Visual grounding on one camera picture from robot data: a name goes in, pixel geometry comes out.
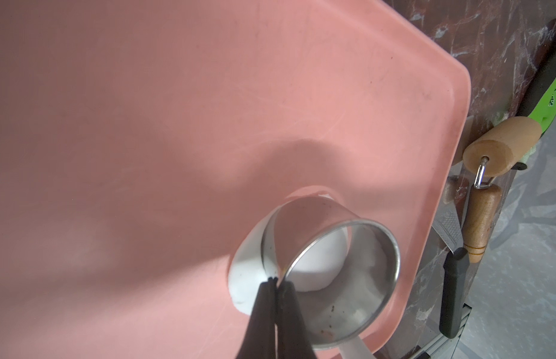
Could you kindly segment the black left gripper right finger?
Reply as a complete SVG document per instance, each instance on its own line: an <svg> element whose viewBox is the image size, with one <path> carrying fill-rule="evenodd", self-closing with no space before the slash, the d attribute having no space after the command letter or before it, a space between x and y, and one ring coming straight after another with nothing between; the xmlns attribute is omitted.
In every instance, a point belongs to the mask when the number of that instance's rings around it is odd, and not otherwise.
<svg viewBox="0 0 556 359"><path fill-rule="evenodd" d="M277 292L277 357L316 359L306 333L306 326L294 284L282 281Z"/></svg>

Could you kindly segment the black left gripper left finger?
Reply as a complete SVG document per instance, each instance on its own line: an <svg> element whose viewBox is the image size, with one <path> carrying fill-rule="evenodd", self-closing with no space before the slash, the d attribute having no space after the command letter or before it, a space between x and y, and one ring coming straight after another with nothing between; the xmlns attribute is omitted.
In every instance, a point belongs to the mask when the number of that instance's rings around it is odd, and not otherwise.
<svg viewBox="0 0 556 359"><path fill-rule="evenodd" d="M237 359L276 357L276 283L276 278L269 278L259 285Z"/></svg>

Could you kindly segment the white dough ball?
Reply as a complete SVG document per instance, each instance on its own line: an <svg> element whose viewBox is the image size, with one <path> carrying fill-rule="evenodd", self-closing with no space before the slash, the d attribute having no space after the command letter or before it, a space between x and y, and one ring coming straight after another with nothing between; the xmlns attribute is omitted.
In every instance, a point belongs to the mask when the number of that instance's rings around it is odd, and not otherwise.
<svg viewBox="0 0 556 359"><path fill-rule="evenodd" d="M297 292L306 333L316 357L329 349L342 358L371 358L362 333L393 294L400 256L382 224L358 216L325 195L298 197L277 207L240 245L228 272L234 306L250 319L259 285L282 281L322 236L348 229L349 249L341 272L326 288Z"/></svg>

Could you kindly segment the pink silicone mat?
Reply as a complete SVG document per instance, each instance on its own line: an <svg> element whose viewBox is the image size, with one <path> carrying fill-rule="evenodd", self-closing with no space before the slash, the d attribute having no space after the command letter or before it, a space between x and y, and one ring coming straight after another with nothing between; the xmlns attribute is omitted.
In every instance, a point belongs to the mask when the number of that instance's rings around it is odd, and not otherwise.
<svg viewBox="0 0 556 359"><path fill-rule="evenodd" d="M471 98L382 1L0 1L0 358L232 358L291 194L386 225L405 310Z"/></svg>

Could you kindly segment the wooden rolling pin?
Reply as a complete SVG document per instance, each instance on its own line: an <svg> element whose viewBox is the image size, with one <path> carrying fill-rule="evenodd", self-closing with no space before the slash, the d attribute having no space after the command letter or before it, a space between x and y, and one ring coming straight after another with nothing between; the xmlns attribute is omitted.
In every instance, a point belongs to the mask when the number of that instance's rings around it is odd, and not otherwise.
<svg viewBox="0 0 556 359"><path fill-rule="evenodd" d="M471 263L484 257L502 199L502 189L493 180L509 172L542 133L541 124L531 118L508 118L464 150L463 165L475 174L462 226L463 247Z"/></svg>

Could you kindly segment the round cut dumpling wrapper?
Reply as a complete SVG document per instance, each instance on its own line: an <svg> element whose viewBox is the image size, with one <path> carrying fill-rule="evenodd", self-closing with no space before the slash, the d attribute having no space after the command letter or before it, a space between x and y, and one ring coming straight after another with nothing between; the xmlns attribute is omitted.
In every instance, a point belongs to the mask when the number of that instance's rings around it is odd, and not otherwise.
<svg viewBox="0 0 556 359"><path fill-rule="evenodd" d="M298 292L328 287L341 272L349 249L348 229L334 230L313 243L294 264L286 280Z"/></svg>

